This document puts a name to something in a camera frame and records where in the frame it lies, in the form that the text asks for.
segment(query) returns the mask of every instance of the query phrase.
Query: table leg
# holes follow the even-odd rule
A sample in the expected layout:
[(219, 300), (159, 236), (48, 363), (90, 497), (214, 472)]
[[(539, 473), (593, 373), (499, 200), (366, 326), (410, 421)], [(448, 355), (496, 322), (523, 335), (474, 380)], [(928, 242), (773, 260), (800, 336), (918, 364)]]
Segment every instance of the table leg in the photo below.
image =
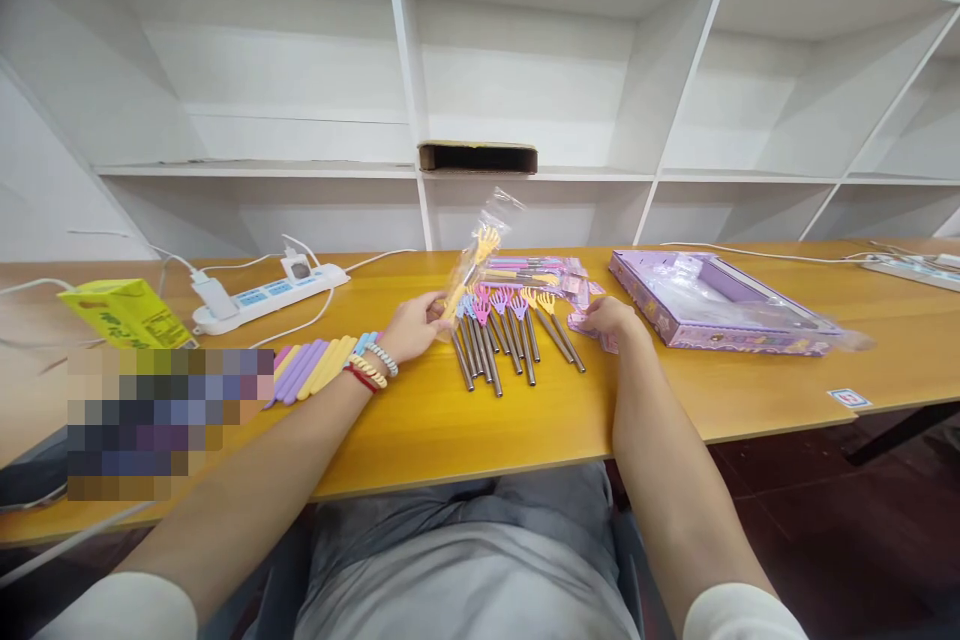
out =
[(884, 453), (915, 438), (947, 418), (960, 412), (960, 400), (951, 400), (937, 405), (920, 408), (910, 417), (901, 420), (886, 432), (880, 433), (866, 445), (846, 456), (847, 462), (856, 467), (876, 460)]

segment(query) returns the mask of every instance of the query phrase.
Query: purple box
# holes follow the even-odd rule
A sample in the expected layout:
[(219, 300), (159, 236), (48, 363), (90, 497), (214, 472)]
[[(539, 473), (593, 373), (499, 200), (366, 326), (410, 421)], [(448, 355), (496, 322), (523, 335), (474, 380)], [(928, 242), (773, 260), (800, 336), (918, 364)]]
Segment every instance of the purple box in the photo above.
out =
[[(718, 325), (680, 317), (676, 307), (671, 308), (657, 297), (639, 270), (650, 264), (673, 266), (679, 256), (700, 261), (702, 267), (697, 279), (731, 302), (777, 299), (799, 316), (803, 329)], [(630, 294), (667, 347), (823, 357), (843, 334), (843, 330), (833, 323), (785, 298), (713, 253), (614, 250), (610, 272)]]

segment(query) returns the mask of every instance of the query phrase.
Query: juice box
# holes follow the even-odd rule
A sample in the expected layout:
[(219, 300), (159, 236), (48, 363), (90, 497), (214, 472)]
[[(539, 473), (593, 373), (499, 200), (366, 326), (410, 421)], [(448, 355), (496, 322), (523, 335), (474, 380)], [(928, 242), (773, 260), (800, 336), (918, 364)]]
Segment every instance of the juice box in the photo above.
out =
[(198, 345), (146, 280), (94, 280), (57, 297), (114, 347), (172, 350)]

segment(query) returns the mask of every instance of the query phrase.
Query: gray pants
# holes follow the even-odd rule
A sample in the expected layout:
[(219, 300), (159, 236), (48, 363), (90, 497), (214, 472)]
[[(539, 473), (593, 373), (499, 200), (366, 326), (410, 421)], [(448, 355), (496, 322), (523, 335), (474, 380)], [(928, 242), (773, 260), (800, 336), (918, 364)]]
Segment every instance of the gray pants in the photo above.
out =
[(567, 545), (617, 589), (603, 463), (339, 500), (317, 508), (305, 605), (345, 567), (458, 523), (517, 525)]

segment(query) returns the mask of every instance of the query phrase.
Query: forearm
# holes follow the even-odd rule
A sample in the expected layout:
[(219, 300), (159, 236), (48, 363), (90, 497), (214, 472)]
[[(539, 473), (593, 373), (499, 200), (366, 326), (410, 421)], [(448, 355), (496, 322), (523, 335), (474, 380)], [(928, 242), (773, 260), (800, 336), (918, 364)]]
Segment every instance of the forearm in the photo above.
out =
[(742, 582), (774, 593), (733, 501), (676, 400), (639, 322), (619, 340), (613, 445), (650, 565), (678, 637), (704, 590)]
[(211, 471), (117, 572), (167, 578), (206, 622), (296, 519), (370, 396), (338, 375)]

